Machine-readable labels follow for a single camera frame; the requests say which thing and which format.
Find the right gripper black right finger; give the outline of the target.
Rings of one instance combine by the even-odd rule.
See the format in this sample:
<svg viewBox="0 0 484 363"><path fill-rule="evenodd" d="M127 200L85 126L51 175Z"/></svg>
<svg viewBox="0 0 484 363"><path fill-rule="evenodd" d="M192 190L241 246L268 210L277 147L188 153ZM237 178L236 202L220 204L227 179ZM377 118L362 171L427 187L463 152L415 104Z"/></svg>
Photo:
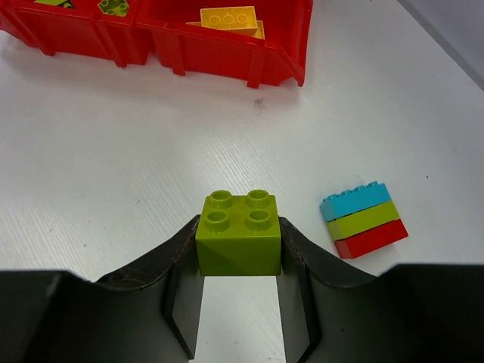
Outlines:
<svg viewBox="0 0 484 363"><path fill-rule="evenodd" d="M278 302L288 362L481 362L481 265L364 272L286 218Z"/></svg>

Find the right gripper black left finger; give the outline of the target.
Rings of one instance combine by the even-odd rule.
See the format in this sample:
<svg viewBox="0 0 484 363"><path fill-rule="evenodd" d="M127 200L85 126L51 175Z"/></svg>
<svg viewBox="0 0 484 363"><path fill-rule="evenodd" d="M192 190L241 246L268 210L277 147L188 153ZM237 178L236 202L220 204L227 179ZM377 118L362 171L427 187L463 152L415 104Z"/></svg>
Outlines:
<svg viewBox="0 0 484 363"><path fill-rule="evenodd" d="M61 270L1 273L3 362L187 362L204 279L194 217L97 281Z"/></svg>

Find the cyan green red brick stack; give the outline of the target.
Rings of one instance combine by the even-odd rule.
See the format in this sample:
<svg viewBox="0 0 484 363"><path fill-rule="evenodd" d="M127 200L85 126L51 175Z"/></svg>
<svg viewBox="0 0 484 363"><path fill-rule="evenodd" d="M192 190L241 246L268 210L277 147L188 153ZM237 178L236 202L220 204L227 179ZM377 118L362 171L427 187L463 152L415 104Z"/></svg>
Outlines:
<svg viewBox="0 0 484 363"><path fill-rule="evenodd" d="M408 236L384 183L325 197L320 211L342 259L356 259Z"/></svg>

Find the small lime square brick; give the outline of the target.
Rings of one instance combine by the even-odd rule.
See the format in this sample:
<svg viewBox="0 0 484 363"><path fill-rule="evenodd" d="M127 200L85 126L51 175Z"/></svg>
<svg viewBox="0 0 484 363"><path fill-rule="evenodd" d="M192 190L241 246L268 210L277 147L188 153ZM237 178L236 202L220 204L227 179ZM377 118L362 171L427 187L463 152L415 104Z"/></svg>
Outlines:
<svg viewBox="0 0 484 363"><path fill-rule="evenodd" d="M207 196L195 236L202 276L278 276L281 229L275 196L218 190Z"/></svg>

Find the lime green lego brick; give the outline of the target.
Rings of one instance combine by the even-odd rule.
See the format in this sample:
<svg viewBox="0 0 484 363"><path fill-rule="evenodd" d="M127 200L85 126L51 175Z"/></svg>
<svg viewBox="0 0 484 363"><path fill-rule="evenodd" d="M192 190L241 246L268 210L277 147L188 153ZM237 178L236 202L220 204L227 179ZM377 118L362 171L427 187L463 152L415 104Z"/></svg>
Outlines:
<svg viewBox="0 0 484 363"><path fill-rule="evenodd" d="M98 7L102 14L117 17L125 17L129 11L129 3L126 0L100 0Z"/></svg>

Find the pale yellow lego brick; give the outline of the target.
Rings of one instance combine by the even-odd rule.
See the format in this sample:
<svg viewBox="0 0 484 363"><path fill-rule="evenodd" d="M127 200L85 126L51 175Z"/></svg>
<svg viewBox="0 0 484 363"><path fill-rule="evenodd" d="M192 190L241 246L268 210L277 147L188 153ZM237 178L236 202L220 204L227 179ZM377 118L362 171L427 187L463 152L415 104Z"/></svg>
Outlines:
<svg viewBox="0 0 484 363"><path fill-rule="evenodd" d="M256 11L253 6L227 8L201 8L201 25L222 31L256 28Z"/></svg>

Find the green curved lego piece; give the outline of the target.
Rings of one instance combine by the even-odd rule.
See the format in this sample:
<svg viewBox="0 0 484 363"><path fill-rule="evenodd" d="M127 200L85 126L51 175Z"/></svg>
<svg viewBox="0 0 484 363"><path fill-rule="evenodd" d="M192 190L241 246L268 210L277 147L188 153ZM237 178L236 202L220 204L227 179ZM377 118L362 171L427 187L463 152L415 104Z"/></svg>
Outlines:
<svg viewBox="0 0 484 363"><path fill-rule="evenodd" d="M61 8L74 8L71 0L35 0L37 4L50 5Z"/></svg>

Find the red divided plastic bin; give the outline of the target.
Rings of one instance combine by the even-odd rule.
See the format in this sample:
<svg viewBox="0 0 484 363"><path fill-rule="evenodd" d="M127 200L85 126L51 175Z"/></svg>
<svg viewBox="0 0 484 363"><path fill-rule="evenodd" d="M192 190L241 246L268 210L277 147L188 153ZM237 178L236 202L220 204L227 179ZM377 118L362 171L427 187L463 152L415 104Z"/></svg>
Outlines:
<svg viewBox="0 0 484 363"><path fill-rule="evenodd" d="M254 1L264 38L198 26L203 8L230 1L130 1L123 17L97 1L53 6L3 1L1 28L25 45L52 56L68 53L143 65L150 54L175 74L210 73L245 80L249 87L280 85L306 76L311 1Z"/></svg>

